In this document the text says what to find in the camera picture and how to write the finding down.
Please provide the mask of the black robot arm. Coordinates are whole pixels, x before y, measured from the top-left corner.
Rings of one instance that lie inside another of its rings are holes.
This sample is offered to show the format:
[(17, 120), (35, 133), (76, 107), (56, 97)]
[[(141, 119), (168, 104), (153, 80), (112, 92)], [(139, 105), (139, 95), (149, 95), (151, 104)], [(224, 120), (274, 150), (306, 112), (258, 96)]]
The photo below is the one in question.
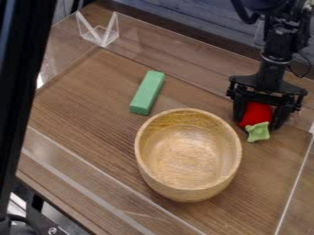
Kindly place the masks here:
[(302, 108), (307, 90), (284, 81), (292, 56), (300, 53), (310, 39), (314, 0), (231, 0), (244, 23), (264, 19), (262, 62), (256, 73), (230, 77), (227, 96), (232, 100), (232, 118), (244, 119), (251, 102), (275, 108), (268, 129), (276, 130), (291, 113)]

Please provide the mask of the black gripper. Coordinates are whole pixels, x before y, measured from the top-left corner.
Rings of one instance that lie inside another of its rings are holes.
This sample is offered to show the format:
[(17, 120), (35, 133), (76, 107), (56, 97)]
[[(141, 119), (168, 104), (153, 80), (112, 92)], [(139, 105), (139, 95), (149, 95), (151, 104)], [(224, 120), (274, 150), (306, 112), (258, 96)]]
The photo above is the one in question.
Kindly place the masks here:
[(232, 100), (232, 118), (240, 122), (247, 103), (256, 102), (276, 106), (270, 130), (279, 129), (288, 120), (292, 111), (299, 111), (307, 90), (283, 80), (278, 83), (267, 80), (262, 83), (258, 75), (231, 76), (227, 96)]

